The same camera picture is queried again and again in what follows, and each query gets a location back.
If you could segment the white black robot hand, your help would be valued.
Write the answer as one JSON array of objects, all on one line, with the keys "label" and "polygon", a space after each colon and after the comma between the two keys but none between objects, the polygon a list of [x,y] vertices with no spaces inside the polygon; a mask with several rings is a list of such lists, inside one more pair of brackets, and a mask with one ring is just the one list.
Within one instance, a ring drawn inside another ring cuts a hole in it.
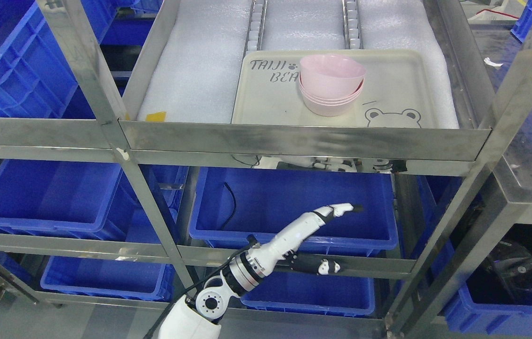
[{"label": "white black robot hand", "polygon": [[288,263],[290,270],[314,275],[333,275],[341,272],[339,263],[333,259],[318,259],[313,255],[301,256],[298,249],[310,236],[322,226],[348,212],[362,212],[360,204],[344,202],[326,205],[306,212],[285,226],[274,238],[255,250],[254,258],[260,260],[260,269],[264,276],[272,274],[281,260]]}]

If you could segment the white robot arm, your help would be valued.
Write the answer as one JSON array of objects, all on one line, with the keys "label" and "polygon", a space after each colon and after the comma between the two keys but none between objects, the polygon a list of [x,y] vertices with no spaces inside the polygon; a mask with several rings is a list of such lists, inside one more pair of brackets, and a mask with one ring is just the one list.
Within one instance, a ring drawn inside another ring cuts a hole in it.
[{"label": "white robot arm", "polygon": [[189,297],[184,291],[167,306],[144,338],[156,335],[159,339],[217,339],[221,332],[219,320],[230,299],[240,298],[257,287],[283,260],[285,252],[276,239],[236,251],[206,279],[197,294]]}]

